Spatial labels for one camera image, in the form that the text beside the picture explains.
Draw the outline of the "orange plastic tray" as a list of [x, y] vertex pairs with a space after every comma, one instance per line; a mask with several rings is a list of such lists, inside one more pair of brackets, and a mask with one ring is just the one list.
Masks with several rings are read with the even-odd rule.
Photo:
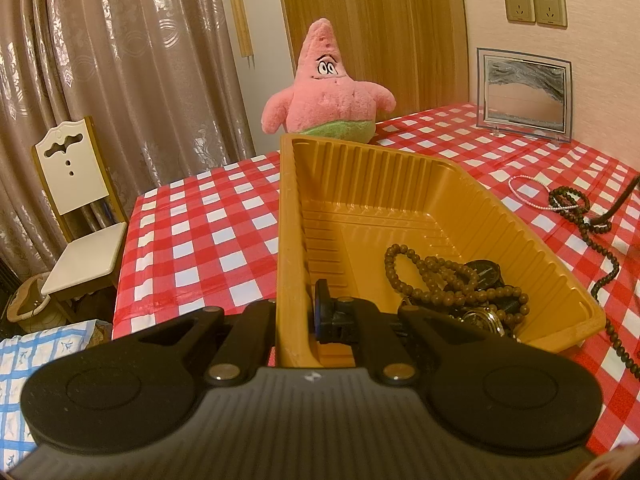
[[523, 289], [520, 341], [561, 352], [600, 332], [602, 308], [516, 214], [454, 162], [370, 144], [286, 134], [280, 140], [276, 358], [284, 367], [341, 366], [346, 350], [314, 336], [314, 283], [335, 297], [400, 304], [386, 249], [498, 263]]

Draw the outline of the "red white checkered tablecloth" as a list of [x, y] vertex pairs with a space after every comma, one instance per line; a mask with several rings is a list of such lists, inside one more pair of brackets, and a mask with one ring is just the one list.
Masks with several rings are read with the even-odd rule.
[[590, 440], [605, 452], [639, 439], [639, 384], [602, 330], [611, 322], [639, 351], [639, 201], [631, 197], [601, 237], [611, 270], [578, 229], [544, 209], [549, 188], [582, 191], [602, 214], [634, 172], [579, 142], [554, 144], [477, 127], [470, 104], [383, 122], [370, 148], [291, 139], [272, 152], [144, 193], [122, 258], [114, 333], [125, 336], [206, 307], [230, 313], [285, 294], [282, 364], [348, 361], [311, 330], [312, 285], [395, 311], [400, 297], [384, 254], [405, 244], [421, 256], [490, 260], [523, 289], [518, 339], [566, 351], [596, 376], [603, 408]]

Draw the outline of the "framed sand art picture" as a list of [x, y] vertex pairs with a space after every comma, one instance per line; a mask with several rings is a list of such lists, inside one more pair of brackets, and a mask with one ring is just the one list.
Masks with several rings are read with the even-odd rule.
[[573, 137], [572, 63], [551, 56], [478, 48], [477, 125], [568, 143]]

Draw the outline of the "wicker basket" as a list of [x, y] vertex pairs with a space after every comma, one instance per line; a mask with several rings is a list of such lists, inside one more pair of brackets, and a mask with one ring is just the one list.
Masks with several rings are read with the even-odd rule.
[[67, 323], [58, 302], [42, 292], [48, 277], [49, 272], [32, 276], [9, 299], [6, 318], [25, 333], [50, 330]]

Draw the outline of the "pink starfish plush toy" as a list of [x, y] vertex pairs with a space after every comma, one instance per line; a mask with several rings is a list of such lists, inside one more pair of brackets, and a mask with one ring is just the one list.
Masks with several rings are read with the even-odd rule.
[[368, 143], [376, 115], [395, 107], [390, 90], [349, 76], [331, 22], [319, 18], [309, 26], [293, 84], [274, 94], [262, 110], [262, 131]]

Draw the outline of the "white wooden chair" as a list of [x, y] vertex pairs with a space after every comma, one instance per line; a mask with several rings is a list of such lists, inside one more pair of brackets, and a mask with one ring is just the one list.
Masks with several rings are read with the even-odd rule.
[[38, 177], [66, 246], [42, 291], [70, 301], [116, 287], [128, 217], [86, 116], [61, 122], [32, 147]]

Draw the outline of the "wooden door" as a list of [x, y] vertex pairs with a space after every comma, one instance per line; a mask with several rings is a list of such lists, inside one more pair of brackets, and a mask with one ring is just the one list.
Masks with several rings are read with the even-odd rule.
[[404, 116], [469, 99], [464, 0], [281, 0], [292, 58], [312, 22], [331, 21], [352, 78], [393, 92]]

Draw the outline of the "beige curtain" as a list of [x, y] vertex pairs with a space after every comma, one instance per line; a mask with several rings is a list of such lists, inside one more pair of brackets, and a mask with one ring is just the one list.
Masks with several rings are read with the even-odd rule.
[[255, 153], [222, 0], [1, 0], [1, 258], [19, 277], [50, 270], [58, 225], [32, 147], [91, 117], [122, 206], [151, 188]]

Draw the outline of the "double wall socket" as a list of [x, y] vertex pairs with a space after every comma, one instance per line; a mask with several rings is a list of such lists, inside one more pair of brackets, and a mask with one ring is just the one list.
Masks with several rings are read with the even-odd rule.
[[566, 0], [504, 0], [512, 23], [567, 28]]

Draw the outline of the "wall hanging wooden sticks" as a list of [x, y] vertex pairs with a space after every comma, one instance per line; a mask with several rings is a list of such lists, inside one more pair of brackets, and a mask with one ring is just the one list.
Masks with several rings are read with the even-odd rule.
[[255, 65], [252, 38], [250, 38], [250, 26], [248, 26], [244, 0], [230, 0], [233, 21], [238, 38], [240, 55], [247, 60], [247, 65]]

